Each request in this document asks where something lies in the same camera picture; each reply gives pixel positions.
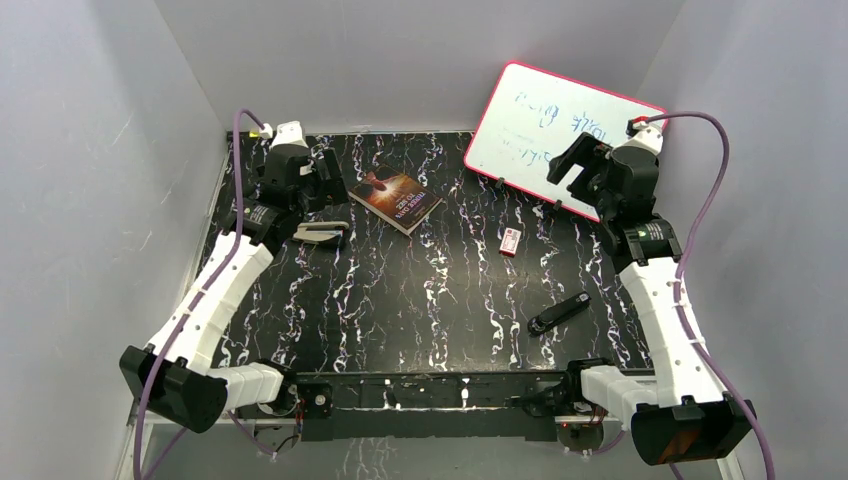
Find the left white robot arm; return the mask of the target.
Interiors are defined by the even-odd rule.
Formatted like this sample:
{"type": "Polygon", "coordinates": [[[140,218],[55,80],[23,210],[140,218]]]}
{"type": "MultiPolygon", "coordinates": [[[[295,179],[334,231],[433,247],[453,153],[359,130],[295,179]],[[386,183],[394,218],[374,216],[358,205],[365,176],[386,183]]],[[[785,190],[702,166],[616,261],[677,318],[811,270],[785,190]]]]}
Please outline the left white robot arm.
{"type": "Polygon", "coordinates": [[[307,214],[348,202],[336,153],[303,145],[270,149],[251,196],[234,202],[225,227],[183,301],[142,347],[129,346],[119,368],[140,409],[192,432],[225,413],[263,405],[275,416],[294,411],[297,387],[269,360],[215,368],[216,348],[239,305],[307,214]]]}

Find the black stapler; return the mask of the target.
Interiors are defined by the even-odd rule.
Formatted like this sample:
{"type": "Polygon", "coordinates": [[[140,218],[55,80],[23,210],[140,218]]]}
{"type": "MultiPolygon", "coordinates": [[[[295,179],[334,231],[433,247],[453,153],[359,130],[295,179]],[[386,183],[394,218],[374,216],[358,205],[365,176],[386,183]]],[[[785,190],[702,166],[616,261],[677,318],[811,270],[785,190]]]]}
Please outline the black stapler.
{"type": "Polygon", "coordinates": [[[586,311],[590,306],[590,302],[590,295],[583,291],[546,308],[541,313],[528,320],[528,334],[531,337],[539,337],[545,334],[578,314],[586,311]]]}

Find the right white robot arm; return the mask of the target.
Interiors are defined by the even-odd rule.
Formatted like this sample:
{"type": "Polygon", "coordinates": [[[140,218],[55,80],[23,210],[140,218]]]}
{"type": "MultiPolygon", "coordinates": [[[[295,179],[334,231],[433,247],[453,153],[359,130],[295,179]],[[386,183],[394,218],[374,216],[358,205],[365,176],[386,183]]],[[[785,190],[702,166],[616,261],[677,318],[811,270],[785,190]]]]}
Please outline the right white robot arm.
{"type": "Polygon", "coordinates": [[[661,143],[654,128],[617,147],[582,133],[547,175],[557,184],[580,166],[567,189],[599,216],[602,244],[638,314],[654,371],[638,381],[607,359],[572,361],[560,396],[577,414],[600,407],[617,418],[648,465],[728,456],[750,431],[753,410],[700,355],[705,342],[676,276],[683,250],[654,211],[661,143]]]}

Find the beige stapler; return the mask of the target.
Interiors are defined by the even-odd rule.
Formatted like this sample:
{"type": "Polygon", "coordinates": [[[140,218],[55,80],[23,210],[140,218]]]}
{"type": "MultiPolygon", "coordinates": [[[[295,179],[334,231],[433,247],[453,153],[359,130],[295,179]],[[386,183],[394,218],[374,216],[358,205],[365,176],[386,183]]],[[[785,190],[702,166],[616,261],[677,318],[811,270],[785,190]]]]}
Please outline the beige stapler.
{"type": "Polygon", "coordinates": [[[325,249],[341,249],[349,236],[350,224],[345,221],[303,222],[298,225],[292,241],[325,249]]]}

